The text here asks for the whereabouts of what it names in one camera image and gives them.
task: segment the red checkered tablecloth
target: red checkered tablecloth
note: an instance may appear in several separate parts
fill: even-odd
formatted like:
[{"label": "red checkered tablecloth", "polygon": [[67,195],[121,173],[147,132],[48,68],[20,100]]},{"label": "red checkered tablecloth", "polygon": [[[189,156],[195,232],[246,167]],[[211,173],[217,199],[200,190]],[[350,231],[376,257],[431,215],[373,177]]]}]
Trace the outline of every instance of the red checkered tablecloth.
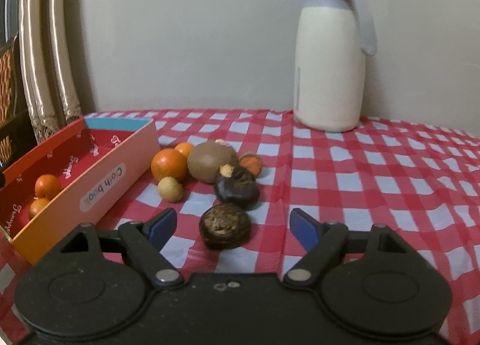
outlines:
[{"label": "red checkered tablecloth", "polygon": [[[300,207],[320,221],[352,230],[386,223],[449,281],[453,306],[441,333],[453,344],[480,341],[480,140],[459,130],[400,121],[362,119],[352,132],[310,130],[291,111],[162,110],[95,113],[151,117],[162,146],[227,140],[239,153],[260,154],[262,196],[249,211],[250,242],[209,251],[198,233],[200,215],[215,203],[213,187],[190,181],[188,196],[167,204],[147,171],[99,222],[115,228],[146,221],[166,207],[178,213],[177,231],[162,254],[184,274],[285,273],[305,253],[288,228]],[[28,268],[0,239],[0,336],[15,342],[24,330],[13,305],[18,279]]]}]

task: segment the kiwi fruit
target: kiwi fruit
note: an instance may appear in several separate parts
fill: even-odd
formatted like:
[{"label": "kiwi fruit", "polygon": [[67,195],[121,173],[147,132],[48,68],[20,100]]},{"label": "kiwi fruit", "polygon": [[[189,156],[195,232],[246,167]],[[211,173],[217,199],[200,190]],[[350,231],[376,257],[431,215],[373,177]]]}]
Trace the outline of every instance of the kiwi fruit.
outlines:
[{"label": "kiwi fruit", "polygon": [[192,149],[187,165],[193,178],[213,184],[217,179],[220,166],[237,162],[237,153],[229,144],[224,141],[207,141]]}]

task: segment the mandarin orange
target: mandarin orange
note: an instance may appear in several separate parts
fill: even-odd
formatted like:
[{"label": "mandarin orange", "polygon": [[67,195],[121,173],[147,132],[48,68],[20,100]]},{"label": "mandarin orange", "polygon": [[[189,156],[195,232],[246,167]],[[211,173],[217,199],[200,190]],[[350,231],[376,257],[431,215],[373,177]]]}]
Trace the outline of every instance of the mandarin orange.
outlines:
[{"label": "mandarin orange", "polygon": [[34,200],[28,208],[28,218],[33,219],[48,203],[50,203],[50,200],[45,198]]},{"label": "mandarin orange", "polygon": [[194,146],[189,142],[182,142],[181,144],[175,146],[175,150],[182,154],[185,158],[188,158],[188,155],[193,148]]},{"label": "mandarin orange", "polygon": [[52,200],[62,191],[62,186],[54,175],[41,175],[35,182],[35,196]]},{"label": "mandarin orange", "polygon": [[163,149],[153,157],[150,169],[157,180],[173,177],[180,182],[187,174],[187,158],[175,149]]}]

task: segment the thermos handle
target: thermos handle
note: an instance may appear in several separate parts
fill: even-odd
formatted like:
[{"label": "thermos handle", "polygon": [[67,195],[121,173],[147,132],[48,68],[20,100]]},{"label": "thermos handle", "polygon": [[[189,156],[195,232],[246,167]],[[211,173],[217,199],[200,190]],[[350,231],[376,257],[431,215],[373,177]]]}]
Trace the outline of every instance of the thermos handle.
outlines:
[{"label": "thermos handle", "polygon": [[361,49],[367,56],[374,56],[377,52],[377,33],[374,18],[367,0],[351,0],[357,14],[358,32],[360,34]]}]

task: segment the cardboard box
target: cardboard box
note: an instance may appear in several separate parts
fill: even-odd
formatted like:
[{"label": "cardboard box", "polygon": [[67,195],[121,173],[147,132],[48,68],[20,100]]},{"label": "cardboard box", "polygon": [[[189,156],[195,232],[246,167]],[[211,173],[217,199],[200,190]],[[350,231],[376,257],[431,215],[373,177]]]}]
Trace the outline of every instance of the cardboard box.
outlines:
[{"label": "cardboard box", "polygon": [[[85,117],[70,124],[4,172],[0,231],[35,264],[79,223],[96,224],[158,151],[152,119]],[[63,191],[29,220],[43,174],[58,176]]]}]

